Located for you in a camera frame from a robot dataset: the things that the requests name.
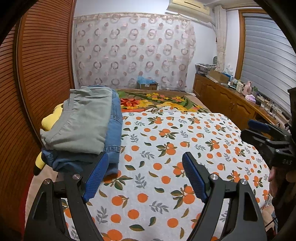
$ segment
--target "blue gripper pad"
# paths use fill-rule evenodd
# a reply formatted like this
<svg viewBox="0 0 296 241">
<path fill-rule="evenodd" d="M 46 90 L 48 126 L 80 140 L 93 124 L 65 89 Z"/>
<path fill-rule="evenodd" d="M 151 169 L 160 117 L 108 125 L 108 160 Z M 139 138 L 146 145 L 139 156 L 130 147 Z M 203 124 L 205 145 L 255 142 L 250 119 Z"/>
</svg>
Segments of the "blue gripper pad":
<svg viewBox="0 0 296 241">
<path fill-rule="evenodd" d="M 248 126 L 254 130 L 262 131 L 264 133 L 270 132 L 270 127 L 267 124 L 261 123 L 256 120 L 249 120 Z"/>
<path fill-rule="evenodd" d="M 107 171 L 109 165 L 109 158 L 108 155 L 105 153 L 92 173 L 90 174 L 88 180 L 85 182 L 85 192 L 82 196 L 85 202 L 88 202 L 91 198 L 96 195 L 96 192 L 99 188 L 101 181 Z"/>
<path fill-rule="evenodd" d="M 205 203 L 208 199 L 205 181 L 208 181 L 209 172 L 196 162 L 190 152 L 183 154 L 182 164 L 196 197 Z"/>
</svg>

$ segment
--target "wooden wardrobe door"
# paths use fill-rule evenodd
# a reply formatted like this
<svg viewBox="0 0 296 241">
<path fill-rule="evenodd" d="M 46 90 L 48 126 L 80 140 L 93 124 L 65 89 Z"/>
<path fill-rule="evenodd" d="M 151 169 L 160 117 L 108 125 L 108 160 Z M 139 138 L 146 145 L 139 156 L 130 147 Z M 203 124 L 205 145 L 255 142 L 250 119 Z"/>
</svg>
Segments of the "wooden wardrobe door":
<svg viewBox="0 0 296 241">
<path fill-rule="evenodd" d="M 18 72 L 37 134 L 42 119 L 74 88 L 70 47 L 73 6 L 73 0 L 39 0 L 20 22 Z"/>
<path fill-rule="evenodd" d="M 41 120 L 74 87 L 75 0 L 39 0 L 0 45 L 0 232 L 20 235 Z"/>
</svg>

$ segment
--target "metal screw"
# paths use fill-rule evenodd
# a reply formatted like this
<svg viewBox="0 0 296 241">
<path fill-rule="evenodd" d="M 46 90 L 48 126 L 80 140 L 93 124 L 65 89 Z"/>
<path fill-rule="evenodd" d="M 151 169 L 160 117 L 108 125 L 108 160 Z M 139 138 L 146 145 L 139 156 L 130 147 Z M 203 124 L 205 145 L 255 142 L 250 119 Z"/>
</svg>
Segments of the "metal screw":
<svg viewBox="0 0 296 241">
<path fill-rule="evenodd" d="M 242 183 L 242 185 L 247 185 L 248 181 L 246 179 L 241 179 L 240 182 Z"/>
<path fill-rule="evenodd" d="M 217 180 L 217 179 L 218 179 L 218 175 L 216 175 L 216 174 L 211 174 L 211 175 L 210 175 L 210 178 L 213 179 L 213 180 Z"/>
<path fill-rule="evenodd" d="M 78 180 L 80 177 L 81 177 L 80 174 L 74 174 L 74 175 L 72 176 L 72 178 L 73 178 L 74 180 Z"/>
<path fill-rule="evenodd" d="M 49 178 L 47 178 L 43 181 L 43 184 L 47 185 L 47 184 L 50 184 L 50 182 L 51 182 L 51 180 Z"/>
</svg>

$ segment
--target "wooden cabinet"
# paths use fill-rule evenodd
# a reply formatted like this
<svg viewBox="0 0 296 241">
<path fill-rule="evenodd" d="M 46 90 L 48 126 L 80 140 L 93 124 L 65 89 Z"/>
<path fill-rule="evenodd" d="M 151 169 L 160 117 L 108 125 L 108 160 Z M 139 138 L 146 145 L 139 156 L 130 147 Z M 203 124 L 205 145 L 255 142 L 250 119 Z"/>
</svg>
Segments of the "wooden cabinet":
<svg viewBox="0 0 296 241">
<path fill-rule="evenodd" d="M 202 103 L 207 103 L 207 107 L 212 112 L 217 112 L 219 109 L 216 105 L 218 86 L 213 81 L 203 76 L 198 76 L 195 79 L 195 92 L 199 94 L 199 99 Z"/>
<path fill-rule="evenodd" d="M 207 83 L 205 83 L 202 88 L 202 99 L 204 102 L 209 103 L 208 108 L 212 112 L 219 111 L 219 108 L 217 108 L 217 103 L 216 103 L 217 93 L 218 93 L 217 88 L 218 88 L 217 85 L 211 80 L 207 81 Z"/>
<path fill-rule="evenodd" d="M 211 112 L 227 116 L 241 130 L 248 128 L 249 119 L 255 119 L 257 114 L 269 123 L 273 123 L 264 111 L 246 101 L 244 96 L 235 90 L 221 86 L 198 74 L 195 76 L 193 86 L 194 92 L 199 94 L 199 100 Z"/>
<path fill-rule="evenodd" d="M 248 121 L 255 115 L 255 111 L 248 107 L 245 103 L 237 100 L 232 111 L 230 119 L 236 124 L 241 130 L 248 128 Z"/>
<path fill-rule="evenodd" d="M 193 92 L 196 95 L 200 95 L 201 89 L 202 89 L 202 80 L 198 76 L 196 76 L 194 80 L 194 85 L 193 85 Z"/>
<path fill-rule="evenodd" d="M 218 112 L 230 118 L 231 111 L 236 103 L 236 98 L 231 93 L 220 90 L 217 99 Z"/>
</svg>

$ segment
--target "pink bottle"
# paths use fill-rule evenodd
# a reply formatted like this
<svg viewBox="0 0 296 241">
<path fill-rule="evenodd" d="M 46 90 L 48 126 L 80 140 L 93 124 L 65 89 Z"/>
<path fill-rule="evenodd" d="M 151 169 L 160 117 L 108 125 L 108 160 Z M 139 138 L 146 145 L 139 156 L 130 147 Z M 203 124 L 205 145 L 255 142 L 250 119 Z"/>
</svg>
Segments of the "pink bottle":
<svg viewBox="0 0 296 241">
<path fill-rule="evenodd" d="M 250 95 L 251 93 L 252 93 L 251 82 L 248 81 L 247 84 L 244 86 L 242 94 L 246 96 L 246 95 Z"/>
</svg>

